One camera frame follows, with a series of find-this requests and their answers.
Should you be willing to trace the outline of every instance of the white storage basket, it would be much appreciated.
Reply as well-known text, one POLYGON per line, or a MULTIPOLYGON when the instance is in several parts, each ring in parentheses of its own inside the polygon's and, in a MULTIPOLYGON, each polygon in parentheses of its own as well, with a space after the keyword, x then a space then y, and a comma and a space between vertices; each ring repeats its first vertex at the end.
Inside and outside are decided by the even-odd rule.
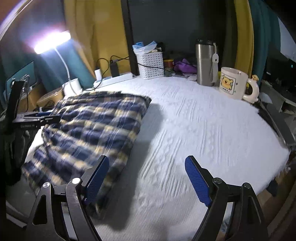
POLYGON ((137 55, 137 61, 139 64, 142 64, 142 65, 162 68, 162 69, 149 68, 149 67, 144 67, 138 64, 140 77, 142 79, 149 80, 149 79, 164 76, 162 52, 137 55))

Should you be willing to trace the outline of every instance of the power strip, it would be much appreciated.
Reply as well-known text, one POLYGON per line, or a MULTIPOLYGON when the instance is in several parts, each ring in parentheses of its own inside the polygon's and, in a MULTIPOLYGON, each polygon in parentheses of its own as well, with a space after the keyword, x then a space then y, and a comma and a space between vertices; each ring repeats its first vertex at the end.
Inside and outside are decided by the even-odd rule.
POLYGON ((115 83, 118 83, 118 82, 122 82, 122 81, 126 81, 126 80, 130 80, 133 78, 133 74, 131 72, 126 72, 126 73, 123 73, 123 74, 120 74, 120 76, 116 76, 116 77, 107 77, 107 78, 104 78, 102 80, 102 83, 100 84, 100 80, 96 80, 94 82, 94 87, 97 87, 99 84, 100 86, 98 88, 101 88, 103 86, 107 86, 107 85, 111 85, 111 84, 115 84, 115 83))

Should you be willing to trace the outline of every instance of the navy and yellow plaid fabric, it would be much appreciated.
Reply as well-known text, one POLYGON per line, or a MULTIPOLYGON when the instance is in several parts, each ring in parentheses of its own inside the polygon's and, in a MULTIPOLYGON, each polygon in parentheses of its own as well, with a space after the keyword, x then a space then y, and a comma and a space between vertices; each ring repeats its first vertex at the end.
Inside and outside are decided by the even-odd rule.
POLYGON ((44 127, 44 144, 22 168, 35 193, 44 182, 61 185, 81 177, 106 155, 110 166, 99 191, 102 202, 126 165, 150 102, 146 96, 106 91, 59 101, 52 114, 61 116, 60 123, 44 127))

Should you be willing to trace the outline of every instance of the white mug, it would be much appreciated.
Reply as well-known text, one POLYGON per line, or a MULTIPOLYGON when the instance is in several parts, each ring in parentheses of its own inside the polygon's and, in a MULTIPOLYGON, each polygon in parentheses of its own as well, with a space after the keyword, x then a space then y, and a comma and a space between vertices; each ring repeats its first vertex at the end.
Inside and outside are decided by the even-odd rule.
POLYGON ((219 90, 232 99, 243 99, 252 104, 258 101, 259 87, 257 82, 249 79, 246 73, 237 69, 228 67, 221 68, 219 90), (253 92, 251 95, 244 94, 247 83, 252 86, 253 92))

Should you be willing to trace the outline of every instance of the mattress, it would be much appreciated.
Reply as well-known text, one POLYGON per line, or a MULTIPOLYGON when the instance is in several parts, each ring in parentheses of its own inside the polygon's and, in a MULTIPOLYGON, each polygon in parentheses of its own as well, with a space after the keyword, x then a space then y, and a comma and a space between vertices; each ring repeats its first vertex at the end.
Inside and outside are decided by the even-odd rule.
MULTIPOLYGON (((93 218, 104 241, 194 236, 207 208, 185 172, 189 155, 226 183, 249 182, 256 194, 287 162, 288 149, 258 111, 213 87, 178 77, 137 77, 99 90, 152 98, 127 165, 110 192, 105 217, 93 218)), ((40 144, 39 133, 27 158, 40 144)))

